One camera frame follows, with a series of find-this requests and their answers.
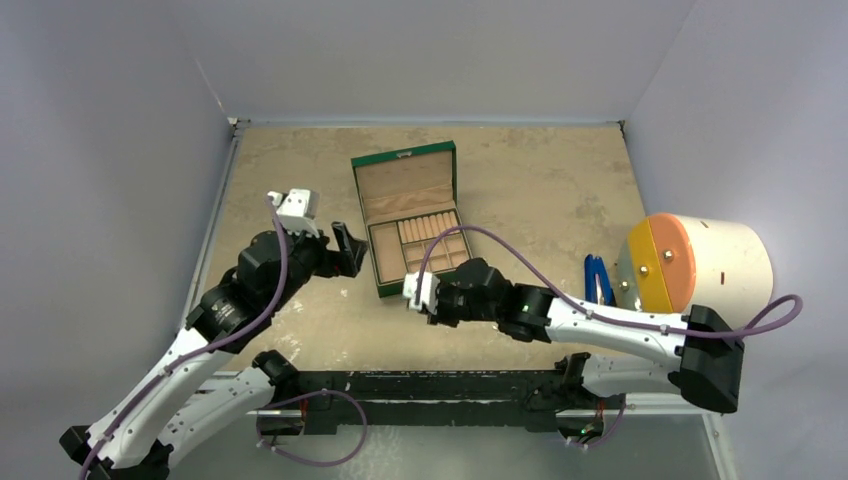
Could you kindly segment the green jewelry tray insert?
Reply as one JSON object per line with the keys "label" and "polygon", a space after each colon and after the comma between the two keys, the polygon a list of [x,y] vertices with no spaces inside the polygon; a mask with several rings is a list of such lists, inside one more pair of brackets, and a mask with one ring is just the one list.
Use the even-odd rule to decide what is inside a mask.
{"label": "green jewelry tray insert", "polygon": [[455,209],[384,221],[368,227],[375,258],[377,283],[387,285],[402,281],[423,264],[431,250],[426,270],[446,273],[471,258],[465,234],[459,230],[438,237],[460,224]]}

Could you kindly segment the green jewelry box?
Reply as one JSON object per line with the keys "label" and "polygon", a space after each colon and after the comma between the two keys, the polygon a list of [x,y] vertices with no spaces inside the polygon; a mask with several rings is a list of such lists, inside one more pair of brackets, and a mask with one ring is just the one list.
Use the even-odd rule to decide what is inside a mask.
{"label": "green jewelry box", "polygon": [[[456,145],[445,141],[354,157],[351,167],[370,243],[377,295],[380,298],[398,295],[404,279],[387,285],[377,283],[368,227],[450,209],[458,212],[461,224],[457,208]],[[455,270],[434,274],[449,279]]]}

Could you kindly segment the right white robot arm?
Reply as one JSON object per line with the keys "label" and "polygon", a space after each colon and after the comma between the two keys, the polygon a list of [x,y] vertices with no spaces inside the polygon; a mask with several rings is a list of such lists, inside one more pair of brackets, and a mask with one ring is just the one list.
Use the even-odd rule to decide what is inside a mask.
{"label": "right white robot arm", "polygon": [[626,310],[550,288],[513,283],[481,258],[462,263],[451,281],[406,275],[402,295],[431,325],[488,321],[521,342],[584,344],[617,352],[590,354],[561,381],[564,399],[584,407],[597,397],[676,394],[703,410],[738,409],[745,346],[713,309],[686,314]]}

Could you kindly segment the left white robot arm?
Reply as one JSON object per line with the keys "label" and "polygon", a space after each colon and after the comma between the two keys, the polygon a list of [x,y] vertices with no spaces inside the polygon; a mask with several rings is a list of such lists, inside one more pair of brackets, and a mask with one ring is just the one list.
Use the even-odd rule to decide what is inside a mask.
{"label": "left white robot arm", "polygon": [[202,295],[155,366],[109,413],[60,438],[82,479],[165,479],[184,456],[251,410],[305,409],[335,391],[303,390],[300,372],[277,351],[258,354],[228,383],[196,400],[220,367],[267,329],[311,279],[354,278],[366,241],[335,222],[332,237],[275,220]]}

